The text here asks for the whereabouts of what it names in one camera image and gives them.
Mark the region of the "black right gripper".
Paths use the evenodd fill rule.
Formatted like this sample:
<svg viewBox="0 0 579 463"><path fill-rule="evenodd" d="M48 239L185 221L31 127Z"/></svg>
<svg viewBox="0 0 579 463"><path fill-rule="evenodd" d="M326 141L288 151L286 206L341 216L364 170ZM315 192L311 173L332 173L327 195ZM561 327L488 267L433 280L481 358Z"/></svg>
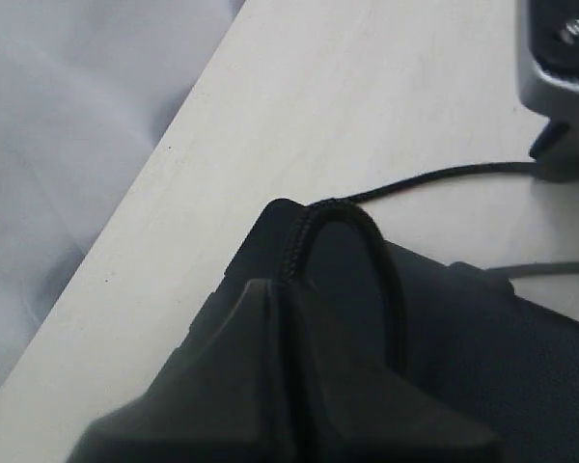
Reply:
<svg viewBox="0 0 579 463"><path fill-rule="evenodd" d="M579 181L579 111L557 114L536 105L529 109L548 119L529 149L534 176L544 181Z"/></svg>

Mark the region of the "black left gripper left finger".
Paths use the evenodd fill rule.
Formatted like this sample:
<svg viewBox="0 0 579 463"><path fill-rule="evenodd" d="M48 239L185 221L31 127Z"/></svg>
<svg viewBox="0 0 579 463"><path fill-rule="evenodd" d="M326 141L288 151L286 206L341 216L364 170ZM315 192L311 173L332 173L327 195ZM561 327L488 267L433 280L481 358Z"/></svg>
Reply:
<svg viewBox="0 0 579 463"><path fill-rule="evenodd" d="M93 422L72 462L291 462L270 282L250 282L203 350Z"/></svg>

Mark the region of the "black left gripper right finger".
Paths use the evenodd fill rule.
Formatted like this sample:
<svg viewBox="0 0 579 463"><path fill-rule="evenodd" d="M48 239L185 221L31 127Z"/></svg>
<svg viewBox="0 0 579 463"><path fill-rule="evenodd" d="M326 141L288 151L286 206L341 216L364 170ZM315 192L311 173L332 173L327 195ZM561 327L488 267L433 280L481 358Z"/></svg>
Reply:
<svg viewBox="0 0 579 463"><path fill-rule="evenodd" d="M496 433L424 394L356 346L313 290L286 287L282 314L300 461L501 461Z"/></svg>

